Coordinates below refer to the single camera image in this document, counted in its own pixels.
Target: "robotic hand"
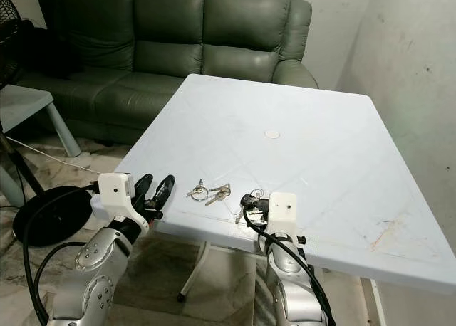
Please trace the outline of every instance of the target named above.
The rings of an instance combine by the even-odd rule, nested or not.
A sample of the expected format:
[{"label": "robotic hand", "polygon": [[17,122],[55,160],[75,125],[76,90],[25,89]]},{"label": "robotic hand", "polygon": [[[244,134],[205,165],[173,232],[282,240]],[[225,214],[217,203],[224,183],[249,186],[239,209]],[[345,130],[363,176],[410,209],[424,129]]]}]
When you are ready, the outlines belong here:
[{"label": "robotic hand", "polygon": [[[296,235],[296,195],[274,192],[269,199],[260,199],[246,194],[241,206],[268,260],[266,284],[277,325],[335,326],[323,288],[305,262],[306,239]],[[249,215],[260,219],[251,220]]]},{"label": "robotic hand", "polygon": [[81,248],[75,269],[59,288],[48,326],[102,326],[113,303],[117,282],[125,272],[128,257],[138,237],[144,236],[170,196],[175,178],[166,177],[154,197],[145,200],[152,175],[133,185],[128,174],[108,173],[98,178],[102,204],[111,217]]}]

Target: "sofa armrest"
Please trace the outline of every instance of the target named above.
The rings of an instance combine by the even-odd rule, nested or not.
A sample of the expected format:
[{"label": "sofa armrest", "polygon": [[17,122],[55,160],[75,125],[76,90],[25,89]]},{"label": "sofa armrest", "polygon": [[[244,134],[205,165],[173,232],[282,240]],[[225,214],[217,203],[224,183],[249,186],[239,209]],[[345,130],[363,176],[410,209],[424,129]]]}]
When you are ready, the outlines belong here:
[{"label": "sofa armrest", "polygon": [[272,75],[272,82],[303,88],[318,89],[318,83],[312,74],[296,59],[281,61]]}]

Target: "table leg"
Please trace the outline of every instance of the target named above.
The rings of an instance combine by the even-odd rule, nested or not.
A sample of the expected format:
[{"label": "table leg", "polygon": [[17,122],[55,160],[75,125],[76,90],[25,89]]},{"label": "table leg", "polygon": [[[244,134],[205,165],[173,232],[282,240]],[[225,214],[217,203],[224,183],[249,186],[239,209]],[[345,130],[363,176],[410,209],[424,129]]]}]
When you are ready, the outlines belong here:
[{"label": "table leg", "polygon": [[6,200],[8,200],[11,205],[17,207],[24,205],[21,187],[18,186],[2,166],[0,166],[0,191],[3,192]]},{"label": "table leg", "polygon": [[180,303],[185,300],[185,296],[190,290],[190,288],[193,286],[193,283],[198,277],[198,274],[201,271],[202,266],[204,265],[204,262],[206,262],[207,255],[209,255],[209,250],[211,248],[211,243],[210,242],[204,242],[200,247],[199,247],[199,252],[198,252],[198,257],[197,257],[197,265],[193,269],[192,273],[190,274],[190,277],[188,278],[187,282],[184,284],[184,287],[181,289],[180,293],[177,295],[177,301]]},{"label": "table leg", "polygon": [[51,121],[56,128],[58,137],[60,137],[60,140],[62,141],[62,144],[65,147],[68,156],[77,157],[81,153],[81,149],[79,148],[79,145],[74,139],[70,130],[66,126],[65,121],[63,121],[63,118],[58,113],[54,103],[48,104],[46,106],[46,110],[48,111],[49,117],[51,118]]}]

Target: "white cable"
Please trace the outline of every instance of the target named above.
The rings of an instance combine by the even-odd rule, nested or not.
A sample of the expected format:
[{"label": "white cable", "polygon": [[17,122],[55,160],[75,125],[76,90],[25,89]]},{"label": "white cable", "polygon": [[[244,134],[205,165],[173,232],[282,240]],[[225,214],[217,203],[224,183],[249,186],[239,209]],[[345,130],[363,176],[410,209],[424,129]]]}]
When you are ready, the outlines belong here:
[{"label": "white cable", "polygon": [[69,163],[67,163],[67,162],[64,162],[64,161],[62,161],[62,160],[60,160],[60,159],[57,159],[56,157],[53,157],[53,156],[51,156],[51,155],[49,155],[49,154],[46,154],[46,153],[43,153],[41,150],[37,150],[37,149],[35,149],[35,148],[33,148],[33,147],[30,147],[30,146],[28,146],[27,144],[22,143],[21,141],[15,140],[15,139],[13,139],[13,138],[11,138],[11,137],[9,137],[9,136],[6,136],[6,138],[7,138],[8,140],[11,140],[11,141],[13,141],[13,142],[15,142],[15,143],[20,144],[21,146],[24,146],[24,147],[26,147],[26,148],[29,148],[30,150],[33,150],[34,152],[37,152],[37,153],[39,153],[39,154],[42,154],[42,155],[44,155],[45,157],[48,157],[48,158],[50,158],[50,159],[52,159],[52,160],[54,160],[54,161],[60,162],[61,164],[66,164],[67,166],[77,167],[77,168],[83,169],[83,170],[85,170],[85,171],[87,171],[87,172],[92,172],[92,173],[96,173],[96,174],[103,174],[103,173],[101,173],[101,172],[93,171],[92,169],[89,169],[89,168],[84,168],[84,167],[82,167],[82,166],[78,166],[77,164],[69,164]]}]

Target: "white wall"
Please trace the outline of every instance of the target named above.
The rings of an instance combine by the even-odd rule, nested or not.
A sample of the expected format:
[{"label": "white wall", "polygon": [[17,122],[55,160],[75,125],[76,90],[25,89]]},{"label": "white wall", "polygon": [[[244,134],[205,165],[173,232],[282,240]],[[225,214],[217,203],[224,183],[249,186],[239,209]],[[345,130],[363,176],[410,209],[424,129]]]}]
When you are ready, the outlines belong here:
[{"label": "white wall", "polygon": [[306,0],[313,15],[303,64],[320,88],[334,89],[369,0]]},{"label": "white wall", "polygon": [[[371,0],[338,85],[364,93],[456,253],[456,0]],[[456,295],[378,283],[388,326],[453,325]]]}]

